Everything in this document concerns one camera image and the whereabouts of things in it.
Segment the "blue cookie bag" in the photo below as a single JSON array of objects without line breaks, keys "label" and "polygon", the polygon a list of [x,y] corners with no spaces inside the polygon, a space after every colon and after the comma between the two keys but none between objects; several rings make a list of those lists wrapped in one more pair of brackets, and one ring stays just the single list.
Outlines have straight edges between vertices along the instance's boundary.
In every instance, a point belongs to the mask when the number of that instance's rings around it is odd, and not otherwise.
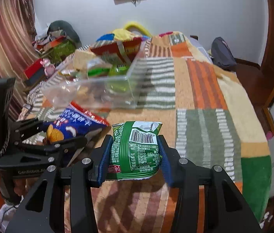
[{"label": "blue cookie bag", "polygon": [[82,108],[76,102],[70,102],[56,120],[43,124],[43,131],[46,132],[43,144],[49,145],[79,136],[90,142],[108,126],[106,119]]}]

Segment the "green snack bag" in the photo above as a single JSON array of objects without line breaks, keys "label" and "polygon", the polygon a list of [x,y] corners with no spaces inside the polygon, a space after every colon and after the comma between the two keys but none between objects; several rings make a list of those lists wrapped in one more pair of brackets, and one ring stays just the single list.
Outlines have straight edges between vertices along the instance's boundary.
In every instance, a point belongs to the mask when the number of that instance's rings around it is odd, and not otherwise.
[{"label": "green snack bag", "polygon": [[127,121],[113,124],[113,144],[106,180],[143,180],[160,167],[158,135],[161,122]]}]

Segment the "clear plastic storage box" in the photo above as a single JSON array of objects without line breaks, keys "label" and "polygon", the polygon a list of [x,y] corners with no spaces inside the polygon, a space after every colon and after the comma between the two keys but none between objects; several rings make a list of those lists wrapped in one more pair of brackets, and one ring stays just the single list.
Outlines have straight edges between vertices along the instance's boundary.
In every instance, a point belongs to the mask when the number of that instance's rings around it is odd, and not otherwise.
[{"label": "clear plastic storage box", "polygon": [[142,42],[140,50],[133,60],[126,78],[129,82],[127,93],[115,94],[107,90],[106,82],[110,77],[96,77],[80,81],[68,81],[51,84],[47,82],[41,89],[41,93],[54,107],[65,107],[71,101],[77,102],[87,109],[135,109],[145,80],[147,64],[145,63],[145,42]]}]

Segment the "green jelly cup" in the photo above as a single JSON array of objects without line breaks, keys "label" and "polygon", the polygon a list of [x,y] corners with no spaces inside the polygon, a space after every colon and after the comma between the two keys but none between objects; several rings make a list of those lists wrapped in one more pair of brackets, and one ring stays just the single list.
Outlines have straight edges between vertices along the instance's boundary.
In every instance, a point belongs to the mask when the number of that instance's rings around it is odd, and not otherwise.
[{"label": "green jelly cup", "polygon": [[112,93],[127,93],[129,90],[129,82],[126,78],[129,66],[125,64],[113,65],[109,70],[108,77],[111,81],[106,82],[106,88]]}]

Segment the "red chip bag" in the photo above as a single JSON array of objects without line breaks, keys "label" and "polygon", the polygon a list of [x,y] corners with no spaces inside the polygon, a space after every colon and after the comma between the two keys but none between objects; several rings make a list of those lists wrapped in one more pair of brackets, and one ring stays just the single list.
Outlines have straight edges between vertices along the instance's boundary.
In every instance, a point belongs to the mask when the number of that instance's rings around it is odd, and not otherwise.
[{"label": "red chip bag", "polygon": [[107,62],[123,62],[131,64],[137,56],[142,44],[141,37],[134,37],[127,41],[96,41],[90,50],[95,55],[104,58]]}]

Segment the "yellow wafer roll pack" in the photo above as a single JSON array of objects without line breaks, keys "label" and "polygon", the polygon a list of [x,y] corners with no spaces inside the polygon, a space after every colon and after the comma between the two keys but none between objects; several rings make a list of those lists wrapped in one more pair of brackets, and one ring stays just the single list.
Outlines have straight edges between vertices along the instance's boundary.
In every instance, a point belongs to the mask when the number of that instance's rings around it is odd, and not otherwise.
[{"label": "yellow wafer roll pack", "polygon": [[100,58],[94,58],[87,63],[87,74],[88,77],[107,76],[111,68],[111,64]]}]

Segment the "brown biscuit roll pack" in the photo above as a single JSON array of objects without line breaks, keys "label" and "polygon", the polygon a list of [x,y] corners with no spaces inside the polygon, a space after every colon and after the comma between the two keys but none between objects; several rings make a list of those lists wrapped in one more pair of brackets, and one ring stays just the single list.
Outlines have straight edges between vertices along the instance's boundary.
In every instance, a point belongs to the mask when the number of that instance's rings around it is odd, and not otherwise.
[{"label": "brown biscuit roll pack", "polygon": [[87,70],[88,62],[96,58],[93,52],[87,50],[76,50],[73,59],[73,68],[76,70]]}]

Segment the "patchwork striped blanket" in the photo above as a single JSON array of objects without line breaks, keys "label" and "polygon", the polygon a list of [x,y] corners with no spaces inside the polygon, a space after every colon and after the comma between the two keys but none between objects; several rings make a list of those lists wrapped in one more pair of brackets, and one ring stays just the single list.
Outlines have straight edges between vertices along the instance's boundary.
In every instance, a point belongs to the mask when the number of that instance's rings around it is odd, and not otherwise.
[{"label": "patchwork striped blanket", "polygon": [[[181,157],[223,167],[259,222],[272,172],[263,128],[236,75],[213,65],[193,41],[180,32],[147,40],[137,107],[94,111],[110,125],[161,122],[160,134]],[[53,120],[65,108],[52,106],[40,89],[27,102],[19,119]],[[107,181],[92,191],[99,232],[170,232],[179,191],[167,187],[160,171],[147,180]]]}]

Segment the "red and black box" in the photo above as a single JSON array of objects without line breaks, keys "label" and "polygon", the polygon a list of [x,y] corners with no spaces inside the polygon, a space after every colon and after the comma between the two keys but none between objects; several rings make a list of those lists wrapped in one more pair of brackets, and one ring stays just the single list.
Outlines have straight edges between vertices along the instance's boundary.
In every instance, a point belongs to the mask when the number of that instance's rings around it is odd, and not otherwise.
[{"label": "red and black box", "polygon": [[33,86],[36,83],[45,79],[43,59],[37,59],[31,66],[29,66],[25,71],[25,81],[26,86]]}]

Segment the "pink plush toy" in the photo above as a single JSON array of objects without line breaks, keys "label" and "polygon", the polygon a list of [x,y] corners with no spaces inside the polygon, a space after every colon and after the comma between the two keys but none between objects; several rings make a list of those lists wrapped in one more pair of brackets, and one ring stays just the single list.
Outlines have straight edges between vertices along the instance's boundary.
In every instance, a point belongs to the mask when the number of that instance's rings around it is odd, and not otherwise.
[{"label": "pink plush toy", "polygon": [[44,68],[44,73],[46,78],[50,78],[56,71],[55,66],[51,63],[48,58],[43,58],[41,64]]}]

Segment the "striped brown curtain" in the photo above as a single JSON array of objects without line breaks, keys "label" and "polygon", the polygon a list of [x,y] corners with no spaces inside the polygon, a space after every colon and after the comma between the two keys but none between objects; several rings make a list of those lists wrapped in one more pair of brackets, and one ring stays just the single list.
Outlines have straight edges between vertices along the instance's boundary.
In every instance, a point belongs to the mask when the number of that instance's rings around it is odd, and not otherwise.
[{"label": "striped brown curtain", "polygon": [[0,78],[15,78],[9,117],[17,120],[25,94],[25,70],[38,58],[32,46],[36,36],[33,0],[0,0]]}]

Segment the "clutter pile with green bag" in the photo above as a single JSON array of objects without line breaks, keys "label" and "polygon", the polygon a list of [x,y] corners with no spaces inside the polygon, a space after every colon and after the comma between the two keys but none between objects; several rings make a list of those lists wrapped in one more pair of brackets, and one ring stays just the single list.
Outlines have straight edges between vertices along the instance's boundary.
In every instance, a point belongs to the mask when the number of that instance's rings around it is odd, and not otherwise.
[{"label": "clutter pile with green bag", "polygon": [[41,58],[48,58],[52,63],[59,64],[82,47],[82,42],[70,23],[57,20],[40,36],[36,36],[32,46]]}]

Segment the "grey bag on floor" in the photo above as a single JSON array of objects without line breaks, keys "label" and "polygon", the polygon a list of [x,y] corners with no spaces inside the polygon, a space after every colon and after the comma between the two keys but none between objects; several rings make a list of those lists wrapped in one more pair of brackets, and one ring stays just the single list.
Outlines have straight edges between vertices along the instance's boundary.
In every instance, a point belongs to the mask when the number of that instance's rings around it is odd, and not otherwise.
[{"label": "grey bag on floor", "polygon": [[229,72],[235,72],[236,60],[234,59],[231,50],[222,37],[214,39],[211,45],[211,55],[213,64]]}]

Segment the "yellow pillow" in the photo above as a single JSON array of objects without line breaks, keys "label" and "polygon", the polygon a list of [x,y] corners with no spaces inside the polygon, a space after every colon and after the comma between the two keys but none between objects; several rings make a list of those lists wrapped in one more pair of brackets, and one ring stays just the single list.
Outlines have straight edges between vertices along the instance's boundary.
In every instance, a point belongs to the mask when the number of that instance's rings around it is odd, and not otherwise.
[{"label": "yellow pillow", "polygon": [[117,28],[111,32],[114,39],[117,41],[128,41],[134,38],[141,37],[142,39],[149,39],[152,34],[140,23],[131,21],[126,23],[122,28]]}]

